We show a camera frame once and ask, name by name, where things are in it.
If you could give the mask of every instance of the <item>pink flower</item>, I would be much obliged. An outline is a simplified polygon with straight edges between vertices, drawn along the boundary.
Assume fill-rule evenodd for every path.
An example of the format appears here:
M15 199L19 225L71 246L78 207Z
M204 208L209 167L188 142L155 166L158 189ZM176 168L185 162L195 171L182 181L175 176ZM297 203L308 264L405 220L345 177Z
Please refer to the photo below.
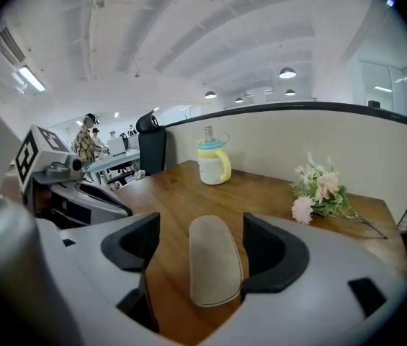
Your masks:
M297 198L295 202L292 204L291 212L292 217L301 224L309 225L312 217L310 216L312 213L312 205L315 202L306 196L301 196Z
M318 201L318 203L321 203L323 199L328 200L330 198L328 194L328 190L326 189L325 186L322 185L317 185L317 191L316 195L313 197L315 201Z
M319 178L317 178L317 182L320 185L323 185L323 188L326 191L330 192L338 192L339 191L339 178L338 174L335 172L325 172Z

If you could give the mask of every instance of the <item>cap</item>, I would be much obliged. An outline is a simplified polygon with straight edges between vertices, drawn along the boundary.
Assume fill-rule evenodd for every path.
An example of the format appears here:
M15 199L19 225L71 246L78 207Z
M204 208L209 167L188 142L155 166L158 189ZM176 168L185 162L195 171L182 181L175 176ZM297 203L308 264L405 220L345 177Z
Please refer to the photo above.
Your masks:
M94 114L89 112L88 114L85 115L85 119L88 119L88 118L90 118L94 124L99 124L99 121L96 119Z

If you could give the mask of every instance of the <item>patterned shirt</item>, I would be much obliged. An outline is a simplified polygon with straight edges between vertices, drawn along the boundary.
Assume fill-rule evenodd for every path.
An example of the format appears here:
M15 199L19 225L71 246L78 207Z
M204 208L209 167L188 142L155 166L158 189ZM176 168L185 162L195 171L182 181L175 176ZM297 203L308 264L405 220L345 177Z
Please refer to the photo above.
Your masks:
M84 125L80 127L79 132L76 134L74 145L82 163L94 161L94 148L96 144L89 134L89 129Z

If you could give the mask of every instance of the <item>ceiling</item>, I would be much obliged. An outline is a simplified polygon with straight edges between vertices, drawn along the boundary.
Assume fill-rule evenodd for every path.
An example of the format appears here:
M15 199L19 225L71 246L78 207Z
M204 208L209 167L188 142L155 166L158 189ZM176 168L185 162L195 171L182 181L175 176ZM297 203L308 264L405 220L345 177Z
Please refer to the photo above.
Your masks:
M0 108L20 116L14 123L50 127L86 112L137 117L192 105L205 113L258 88L273 91L260 101L290 100L287 89L310 99L372 1L13 0L0 30L46 90L23 88L13 76L19 64L2 57ZM294 79L278 77L285 66ZM209 90L218 98L205 99Z

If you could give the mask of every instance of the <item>person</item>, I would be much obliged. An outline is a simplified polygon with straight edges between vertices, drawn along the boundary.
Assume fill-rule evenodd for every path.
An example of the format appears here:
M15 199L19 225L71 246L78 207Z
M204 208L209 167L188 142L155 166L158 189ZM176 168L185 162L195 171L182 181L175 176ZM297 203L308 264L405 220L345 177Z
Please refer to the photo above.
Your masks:
M128 128L128 130L126 131L126 134L128 135L128 137L134 136L135 134L137 134L137 130L135 130L133 128L133 125L130 124L130 127Z
M106 148L106 146L104 145L104 143L103 143L103 142L101 141L101 139L98 137L99 130L98 130L97 128L93 128L92 133L93 133L92 139L93 139L94 143L96 144L96 146L97 146L97 147L101 147L101 148ZM95 152L94 152L94 156L95 156L95 157L98 157L99 154L100 154L100 153L99 153L98 151L95 151Z
M80 127L73 142L76 153L79 156L85 171L94 161L94 152L103 151L103 148L97 146L89 134L89 129L93 128L95 122L96 117L94 115L91 113L86 114L83 119L83 125Z

